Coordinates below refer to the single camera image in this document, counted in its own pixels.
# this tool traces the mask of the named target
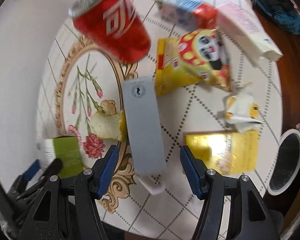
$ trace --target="green box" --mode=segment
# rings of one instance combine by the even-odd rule
[[[76,136],[63,135],[53,139],[43,139],[37,142],[40,167],[45,170],[49,164],[59,158],[63,168],[60,178],[68,178],[83,171],[78,140]]]

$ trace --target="teal cloth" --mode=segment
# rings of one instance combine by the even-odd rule
[[[285,6],[280,0],[274,0],[272,4],[269,4],[266,0],[256,0],[256,4],[279,27],[292,34],[300,34],[300,15],[295,8]]]

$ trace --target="yellow snack bag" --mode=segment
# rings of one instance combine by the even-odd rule
[[[157,57],[158,96],[202,80],[230,91],[229,58],[216,30],[196,30],[179,39],[159,39]]]

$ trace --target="white logo on can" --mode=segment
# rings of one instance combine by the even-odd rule
[[[126,8],[128,13],[129,24],[126,25]],[[103,19],[106,19],[106,33],[107,35],[114,34],[114,38],[120,38],[131,27],[136,12],[129,0],[117,1],[109,10],[103,14]]]

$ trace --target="blue gripper pad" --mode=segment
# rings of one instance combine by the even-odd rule
[[[203,191],[200,187],[200,177],[184,147],[180,149],[180,161],[187,176],[192,193],[201,199]]]
[[[110,185],[114,170],[117,166],[118,160],[119,160],[119,151],[118,151],[118,147],[116,146],[113,149],[112,154],[109,157],[109,159],[100,175],[99,188],[97,191],[97,195],[99,196],[99,199],[104,194],[106,194],[106,192],[109,188],[109,185]]]

